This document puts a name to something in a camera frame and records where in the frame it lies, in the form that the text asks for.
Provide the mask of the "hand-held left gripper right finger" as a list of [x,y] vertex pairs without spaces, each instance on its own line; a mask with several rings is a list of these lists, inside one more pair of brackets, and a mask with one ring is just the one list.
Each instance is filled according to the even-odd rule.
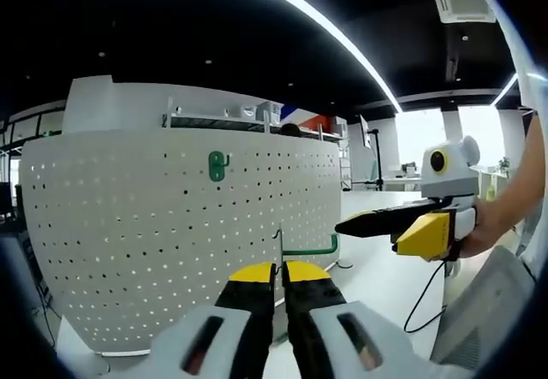
[[426,378],[429,363],[390,320],[348,302],[330,275],[300,261],[282,270],[289,342],[302,378]]

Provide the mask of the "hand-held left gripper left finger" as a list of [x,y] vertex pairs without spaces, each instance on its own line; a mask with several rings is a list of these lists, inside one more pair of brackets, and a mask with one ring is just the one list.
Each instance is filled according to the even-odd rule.
[[261,378],[273,339],[276,265],[237,270],[213,305],[193,308],[152,342],[146,378]]

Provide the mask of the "person's right hand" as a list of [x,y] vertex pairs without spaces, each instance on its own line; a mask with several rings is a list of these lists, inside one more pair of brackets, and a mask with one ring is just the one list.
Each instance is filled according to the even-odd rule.
[[513,226],[513,214],[504,201],[477,199],[473,231],[462,240],[461,258],[471,258],[491,249]]

